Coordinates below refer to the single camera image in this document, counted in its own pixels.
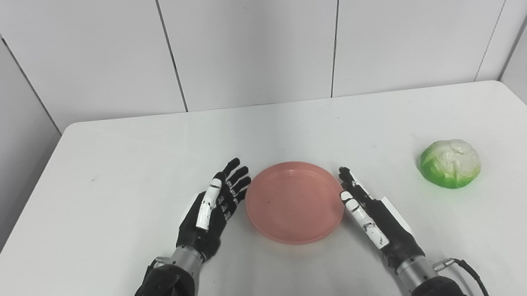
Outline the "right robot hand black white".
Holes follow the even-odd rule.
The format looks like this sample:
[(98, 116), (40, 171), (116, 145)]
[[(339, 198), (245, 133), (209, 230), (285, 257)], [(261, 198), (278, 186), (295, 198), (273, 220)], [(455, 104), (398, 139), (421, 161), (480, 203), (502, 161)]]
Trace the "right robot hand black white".
[(339, 167), (339, 178), (343, 188), (341, 201), (367, 238), (380, 250), (389, 268), (398, 271), (404, 262), (425, 256), (409, 225), (388, 198), (372, 197), (347, 167)]

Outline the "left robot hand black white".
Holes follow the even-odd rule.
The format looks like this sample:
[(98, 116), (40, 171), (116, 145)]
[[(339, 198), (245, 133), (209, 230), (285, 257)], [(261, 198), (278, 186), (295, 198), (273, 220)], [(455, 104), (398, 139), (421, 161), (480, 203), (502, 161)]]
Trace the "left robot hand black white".
[(202, 262), (218, 252), (227, 221), (246, 198), (249, 169), (235, 157), (199, 193), (178, 229), (176, 246), (194, 250)]

